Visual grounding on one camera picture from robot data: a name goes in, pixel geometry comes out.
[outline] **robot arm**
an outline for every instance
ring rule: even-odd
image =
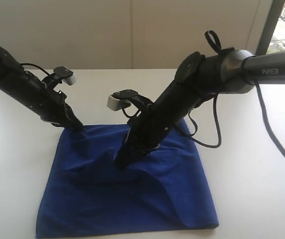
[[[208,34],[217,42],[214,32],[208,31],[206,38]],[[257,82],[285,84],[285,52],[254,56],[246,50],[221,49],[219,41],[208,42],[217,55],[205,57],[199,52],[189,55],[154,103],[133,90],[109,96],[110,109],[124,109],[132,103],[141,112],[128,121],[130,131],[115,160],[118,168],[124,169],[156,150],[183,117],[217,94],[243,94]]]
[[[79,130],[83,125],[65,103],[67,96],[54,90],[62,81],[72,85],[75,82],[73,72],[60,66],[40,81],[0,47],[0,90],[38,114],[43,121]]]

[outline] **white wall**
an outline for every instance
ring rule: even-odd
[[[0,0],[0,45],[45,68],[177,68],[190,53],[255,51],[272,0]]]

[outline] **white table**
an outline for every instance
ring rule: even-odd
[[[77,84],[59,85],[84,124],[126,123],[122,112],[106,107],[109,94],[127,88],[155,100],[175,70],[77,70]],[[285,86],[263,86],[274,132],[285,146]],[[215,230],[175,231],[99,238],[282,239],[285,238],[285,159],[269,139],[256,91],[219,97],[223,144],[199,146],[220,226]],[[212,103],[192,115],[197,138],[215,143]],[[0,91],[0,239],[32,239],[38,206],[62,129]]]

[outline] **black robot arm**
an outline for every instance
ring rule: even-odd
[[[72,85],[75,82],[73,74],[60,66],[40,81],[0,47],[0,90],[38,114],[43,121],[79,130],[83,125],[65,103],[67,96],[54,90],[62,81]]]
[[[115,160],[118,168],[124,169],[157,149],[183,117],[217,94],[243,94],[256,83],[285,84],[285,52],[254,56],[246,50],[221,49],[213,31],[206,32],[205,37],[217,55],[205,57],[199,52],[189,55],[154,103],[137,104],[133,98],[142,96],[133,90],[130,90],[133,96],[128,90],[109,96],[110,109],[124,110],[133,104],[141,112],[128,121],[130,131]]]

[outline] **blue cloth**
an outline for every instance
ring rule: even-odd
[[[189,132],[184,121],[180,127]],[[119,171],[127,125],[65,129],[36,223],[36,238],[85,237],[218,226],[195,144],[173,130],[160,148]]]

